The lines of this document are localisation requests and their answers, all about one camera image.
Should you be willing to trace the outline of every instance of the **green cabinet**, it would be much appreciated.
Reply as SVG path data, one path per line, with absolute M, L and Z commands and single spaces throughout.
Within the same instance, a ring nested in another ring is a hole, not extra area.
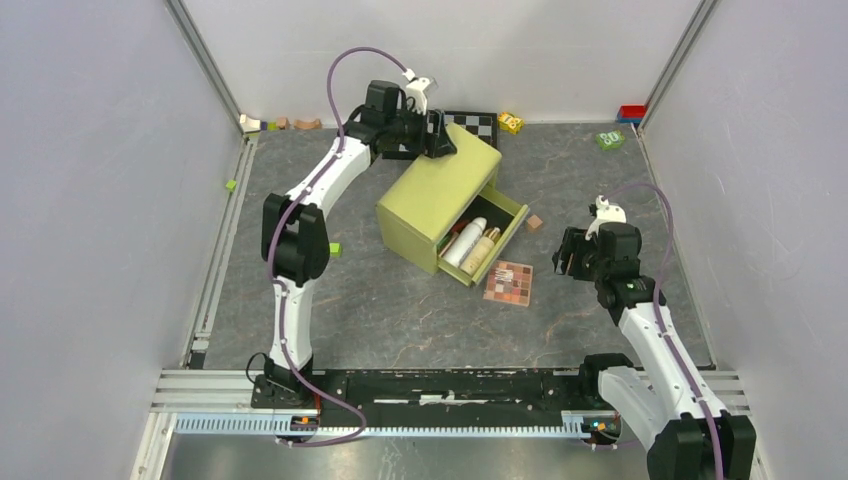
M 390 250 L 426 272 L 443 270 L 470 286 L 489 271 L 528 208 L 495 189 L 500 152 L 459 125 L 447 125 L 447 132 L 457 153 L 412 162 L 377 202 L 377 222 Z M 442 262 L 437 244 L 458 220 L 478 216 L 487 219 L 487 228 L 500 227 L 503 234 L 471 276 Z

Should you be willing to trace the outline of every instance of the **cabinet top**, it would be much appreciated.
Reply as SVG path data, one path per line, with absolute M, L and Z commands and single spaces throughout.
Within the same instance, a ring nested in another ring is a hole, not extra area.
M 446 128 L 457 153 L 418 157 L 379 201 L 431 241 L 440 240 L 501 161 L 499 151 L 461 126 Z

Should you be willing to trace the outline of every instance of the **bottle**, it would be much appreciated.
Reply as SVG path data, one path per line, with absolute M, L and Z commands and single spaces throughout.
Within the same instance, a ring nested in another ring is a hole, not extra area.
M 471 221 L 465 228 L 462 229 L 462 233 L 459 234 L 459 238 L 453 242 L 453 245 L 450 246 L 447 252 L 445 252 L 445 256 L 442 259 L 447 262 L 449 265 L 458 267 L 465 257 L 468 256 L 468 253 L 474 247 L 474 244 L 477 243 L 477 239 L 483 236 L 483 230 L 486 229 L 486 219 L 483 217 L 477 217 Z
M 495 227 L 486 230 L 483 237 L 477 242 L 477 245 L 474 245 L 471 253 L 465 257 L 465 260 L 462 262 L 459 269 L 469 275 L 474 275 L 477 272 L 477 269 L 480 268 L 480 264 L 482 264 L 486 256 L 489 255 L 489 252 L 491 252 L 495 247 L 495 242 L 500 240 L 500 238 L 500 228 Z

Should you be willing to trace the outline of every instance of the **green block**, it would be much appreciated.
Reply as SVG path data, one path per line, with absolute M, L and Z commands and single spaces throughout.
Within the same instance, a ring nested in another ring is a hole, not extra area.
M 598 142 L 601 150 L 605 151 L 620 147 L 624 143 L 624 140 L 625 137 L 620 130 L 595 135 L 595 141 Z

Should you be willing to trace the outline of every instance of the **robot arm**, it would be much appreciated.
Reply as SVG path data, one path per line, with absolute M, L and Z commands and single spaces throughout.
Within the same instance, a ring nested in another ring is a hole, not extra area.
M 636 350 L 651 382 L 646 385 L 623 355 L 590 355 L 581 370 L 592 373 L 581 374 L 591 379 L 592 393 L 621 414 L 645 447 L 652 480 L 696 478 L 712 464 L 701 402 L 716 416 L 724 474 L 747 479 L 754 428 L 748 417 L 731 415 L 707 386 L 677 336 L 661 292 L 655 308 L 655 281 L 639 272 L 639 229 L 626 223 L 624 209 L 602 197 L 589 211 L 595 220 L 588 229 L 565 230 L 554 268 L 594 282 L 598 302 Z
M 278 280 L 274 284 L 274 318 L 285 317 L 286 324 L 283 329 L 281 321 L 274 322 L 274 341 L 265 366 L 269 380 L 293 392 L 302 389 L 290 376 L 282 348 L 286 348 L 294 368 L 308 369 L 312 359 L 312 296 L 330 256 L 326 214 L 353 179 L 380 155 L 414 159 L 421 154 L 438 157 L 456 153 L 444 129 L 444 114 L 426 109 L 426 92 L 432 90 L 435 82 L 415 78 L 414 74 L 405 76 L 410 81 L 403 91 L 391 82 L 372 81 L 365 103 L 344 125 L 345 137 L 336 138 L 321 162 L 285 196 L 270 194 L 263 205 L 261 249 L 262 258 L 267 261 L 283 212 L 297 202 L 286 221 L 292 227 L 282 231 L 273 249 L 274 277 Z M 341 149 L 339 142 L 344 142 Z M 399 151 L 400 146 L 406 151 Z

